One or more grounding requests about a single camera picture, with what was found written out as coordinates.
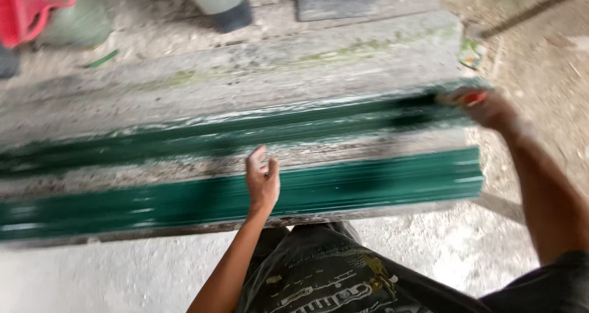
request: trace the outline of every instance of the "black bucket base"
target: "black bucket base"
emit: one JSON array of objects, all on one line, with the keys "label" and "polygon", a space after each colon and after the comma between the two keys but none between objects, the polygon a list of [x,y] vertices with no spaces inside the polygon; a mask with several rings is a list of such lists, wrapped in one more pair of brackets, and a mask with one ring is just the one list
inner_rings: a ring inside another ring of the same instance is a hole
[{"label": "black bucket base", "polygon": [[221,31],[231,32],[252,24],[252,8],[247,0],[225,12],[211,14]]}]

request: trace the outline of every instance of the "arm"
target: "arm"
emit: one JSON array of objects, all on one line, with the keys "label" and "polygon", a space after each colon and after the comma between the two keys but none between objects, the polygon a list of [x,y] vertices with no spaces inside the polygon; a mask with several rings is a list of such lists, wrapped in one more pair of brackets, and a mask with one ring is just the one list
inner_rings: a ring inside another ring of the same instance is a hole
[{"label": "arm", "polygon": [[[480,91],[460,88],[457,93]],[[528,230],[542,265],[571,250],[589,250],[589,206],[577,189],[534,141],[515,110],[499,94],[467,112],[503,136],[519,176]]]},{"label": "arm", "polygon": [[254,248],[280,193],[278,161],[270,158],[268,166],[261,167],[265,152],[266,146],[260,146],[246,160],[246,183],[252,199],[246,221],[187,313],[229,313],[237,306]]}]

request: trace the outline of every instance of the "red object in hand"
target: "red object in hand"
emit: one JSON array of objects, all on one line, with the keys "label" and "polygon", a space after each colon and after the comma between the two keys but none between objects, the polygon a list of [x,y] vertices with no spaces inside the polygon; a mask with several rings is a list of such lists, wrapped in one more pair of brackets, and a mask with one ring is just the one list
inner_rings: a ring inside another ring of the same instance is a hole
[{"label": "red object in hand", "polygon": [[45,27],[51,8],[74,4],[75,0],[0,0],[0,40],[7,48],[30,41]]},{"label": "red object in hand", "polygon": [[464,96],[464,104],[466,106],[474,106],[478,103],[481,103],[482,101],[484,101],[485,99],[487,99],[487,92],[481,92],[481,93],[469,93],[466,96]]}]

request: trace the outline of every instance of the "dirt ground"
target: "dirt ground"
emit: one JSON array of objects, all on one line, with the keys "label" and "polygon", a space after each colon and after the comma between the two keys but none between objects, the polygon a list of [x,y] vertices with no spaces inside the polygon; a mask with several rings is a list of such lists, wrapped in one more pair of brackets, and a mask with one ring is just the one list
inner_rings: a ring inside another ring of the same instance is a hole
[{"label": "dirt ground", "polygon": [[[465,21],[493,27],[538,1],[442,0],[442,3]],[[589,0],[569,0],[490,38],[487,41],[490,51],[481,69],[482,76],[503,88],[505,97],[534,124],[538,139],[586,195],[589,194],[589,52],[582,43],[574,46],[564,37],[589,36],[587,8]],[[511,159],[499,139],[486,130],[474,130],[471,139],[481,146],[486,191],[518,201]]]}]

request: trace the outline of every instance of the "person's left hand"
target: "person's left hand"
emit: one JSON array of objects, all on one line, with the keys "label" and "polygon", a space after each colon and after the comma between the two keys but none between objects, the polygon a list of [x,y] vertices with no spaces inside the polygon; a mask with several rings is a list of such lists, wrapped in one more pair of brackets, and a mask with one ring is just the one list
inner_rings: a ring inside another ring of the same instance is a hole
[{"label": "person's left hand", "polygon": [[268,165],[261,166],[264,158],[266,158],[266,146],[262,145],[246,159],[246,184],[252,198],[248,216],[263,214],[267,218],[280,194],[278,160],[270,158]]}]

